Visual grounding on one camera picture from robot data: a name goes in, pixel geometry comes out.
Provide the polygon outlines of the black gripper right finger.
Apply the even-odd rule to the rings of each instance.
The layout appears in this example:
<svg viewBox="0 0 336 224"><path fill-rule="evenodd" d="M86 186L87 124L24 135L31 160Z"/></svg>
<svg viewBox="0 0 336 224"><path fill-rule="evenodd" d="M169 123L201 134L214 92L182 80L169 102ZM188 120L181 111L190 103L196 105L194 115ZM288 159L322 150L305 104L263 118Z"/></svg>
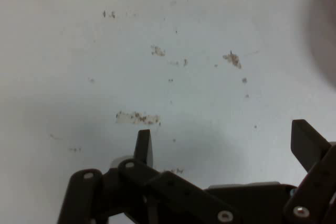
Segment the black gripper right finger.
<svg viewBox="0 0 336 224"><path fill-rule="evenodd" d="M306 120L293 120L291 151L307 175L284 206L287 223L335 223L335 145Z"/></svg>

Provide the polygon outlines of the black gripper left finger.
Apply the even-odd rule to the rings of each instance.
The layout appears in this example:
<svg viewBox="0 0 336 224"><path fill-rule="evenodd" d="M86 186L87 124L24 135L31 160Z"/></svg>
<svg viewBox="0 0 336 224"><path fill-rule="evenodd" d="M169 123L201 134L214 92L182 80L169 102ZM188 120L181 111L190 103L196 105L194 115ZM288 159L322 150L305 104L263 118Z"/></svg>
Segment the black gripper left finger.
<svg viewBox="0 0 336 224"><path fill-rule="evenodd" d="M240 223L234 207L172 172L153 168L149 130L138 132L133 156L116 168L71 176L58 223L107 223L118 214L135 223Z"/></svg>

